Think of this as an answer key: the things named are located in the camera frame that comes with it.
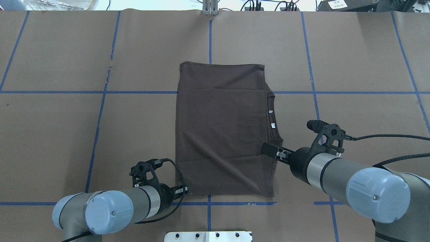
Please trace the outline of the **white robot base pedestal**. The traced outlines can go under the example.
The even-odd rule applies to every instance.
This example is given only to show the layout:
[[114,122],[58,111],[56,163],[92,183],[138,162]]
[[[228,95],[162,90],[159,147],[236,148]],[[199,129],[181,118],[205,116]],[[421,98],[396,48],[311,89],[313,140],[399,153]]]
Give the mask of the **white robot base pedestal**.
[[191,231],[168,232],[165,242],[252,242],[249,231]]

